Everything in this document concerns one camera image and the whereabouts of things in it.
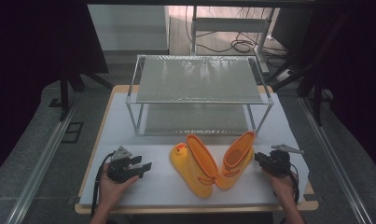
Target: table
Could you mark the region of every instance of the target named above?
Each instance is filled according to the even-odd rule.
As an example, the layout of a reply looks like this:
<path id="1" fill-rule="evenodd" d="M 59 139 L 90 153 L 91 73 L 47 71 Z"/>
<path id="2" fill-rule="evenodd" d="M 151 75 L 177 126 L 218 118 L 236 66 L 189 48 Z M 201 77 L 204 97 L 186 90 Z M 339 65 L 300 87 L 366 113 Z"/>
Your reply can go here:
<path id="1" fill-rule="evenodd" d="M 118 97 L 118 95 L 120 95 L 121 93 L 124 94 L 124 92 L 126 92 L 128 89 L 129 89 L 128 86 L 116 86 L 112 91 L 106 112 L 104 114 L 103 122 L 102 122 L 102 125 L 101 125 L 101 128 L 100 128 L 99 134 L 97 136 L 97 140 L 96 140 L 96 143 L 94 145 L 93 152 L 91 154 L 91 160 L 89 162 L 89 166 L 88 166 L 88 169 L 86 171 L 86 174 L 85 174 L 85 177 L 84 177 L 84 180 L 83 180 L 83 183 L 82 183 L 79 195 L 78 195 L 81 198 L 81 200 L 85 198 L 85 192 L 84 192 L 85 186 L 88 184 L 88 181 L 91 181 L 89 179 L 92 179 L 92 177 L 90 177 L 91 167 L 93 166 L 93 164 L 98 163 L 98 161 L 96 161 L 95 158 L 96 158 L 96 154 L 100 150 L 99 146 L 102 144 L 102 141 L 104 140 L 103 137 L 106 138 L 105 136 L 102 136 L 103 133 L 107 132 L 107 130 L 106 130 L 107 129 L 106 119 L 107 119 L 108 116 L 110 116 L 110 114 L 114 113 L 114 112 L 111 111 L 112 110 L 112 108 L 111 108 L 112 102 L 115 99 L 115 97 Z M 260 150 L 260 146 L 256 147 L 256 151 L 259 151 L 259 150 Z M 155 158 L 148 158 L 145 155 L 143 155 L 143 160 L 151 161 L 151 160 L 155 160 Z M 159 159 L 156 159 L 156 161 L 153 161 L 153 162 L 154 162 L 153 164 L 156 165 L 156 162 L 159 163 L 160 161 L 159 161 Z M 150 172 L 156 172 L 156 171 L 153 171 L 154 165 L 152 165 L 152 171 L 149 171 L 144 176 L 144 178 L 142 180 L 146 180 L 146 178 L 148 180 L 149 179 L 153 180 L 153 178 L 150 177 Z M 175 180 L 175 182 L 173 182 L 173 185 L 177 185 L 177 181 L 182 181 L 182 180 L 181 179 Z M 271 190 L 270 184 L 268 182 L 267 182 L 266 189 L 268 190 L 267 193 L 270 194 L 273 197 L 272 190 Z M 87 188 L 86 191 L 89 194 L 92 194 L 92 188 Z M 307 182 L 306 188 L 304 190 L 304 195 L 306 195 L 306 196 L 312 195 L 313 196 L 313 189 L 312 189 L 311 184 L 309 182 Z M 114 213 L 122 213 L 122 214 L 171 214 L 171 213 L 181 214 L 181 213 L 219 213 L 219 212 L 225 213 L 225 212 L 264 212 L 264 211 L 275 211 L 275 210 L 281 210 L 282 209 L 280 206 L 278 206 L 276 204 L 275 197 L 272 199 L 271 203 L 267 203 L 267 204 L 263 204 L 263 203 L 262 204 L 249 204 L 249 203 L 245 203 L 245 204 L 216 204 L 216 199 L 215 199 L 214 203 L 202 202 L 202 204 L 200 204 L 200 206 L 191 206 L 191 205 L 183 204 L 183 203 L 181 203 L 179 205 L 170 205 L 170 204 L 167 204 L 168 202 L 165 202 L 164 203 L 165 205 L 163 204 L 162 206 L 160 206 L 160 205 L 154 206 L 153 204 L 147 204 L 147 205 L 145 205 L 145 204 L 133 204 L 134 201 L 129 199 L 129 194 L 127 194 L 127 196 L 124 199 L 128 203 L 130 203 L 130 205 L 123 205 L 122 204 L 122 205 L 115 208 L 115 210 L 113 211 Z M 91 201 L 91 199 L 86 199 L 85 203 L 77 203 L 76 206 L 75 206 L 76 211 L 79 214 L 89 214 L 90 210 L 91 210 L 91 205 L 88 202 L 90 202 L 90 201 Z M 315 210 L 317 207 L 318 207 L 318 201 L 308 201 L 304 197 L 301 197 L 301 202 L 298 205 L 298 208 L 300 210 Z"/>

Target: orange shoe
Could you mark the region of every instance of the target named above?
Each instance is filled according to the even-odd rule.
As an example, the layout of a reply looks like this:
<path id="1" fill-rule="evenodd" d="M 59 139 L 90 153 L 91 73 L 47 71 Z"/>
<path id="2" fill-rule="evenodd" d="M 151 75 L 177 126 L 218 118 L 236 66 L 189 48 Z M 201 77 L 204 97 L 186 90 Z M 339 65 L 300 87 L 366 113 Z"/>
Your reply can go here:
<path id="1" fill-rule="evenodd" d="M 254 156 L 255 134 L 244 133 L 226 151 L 216 184 L 222 189 L 230 189 L 240 178 L 243 170 Z"/>
<path id="2" fill-rule="evenodd" d="M 211 196 L 212 185 L 218 176 L 217 166 L 196 135 L 189 134 L 186 144 L 176 144 L 170 152 L 170 161 L 196 195 L 202 198 Z"/>

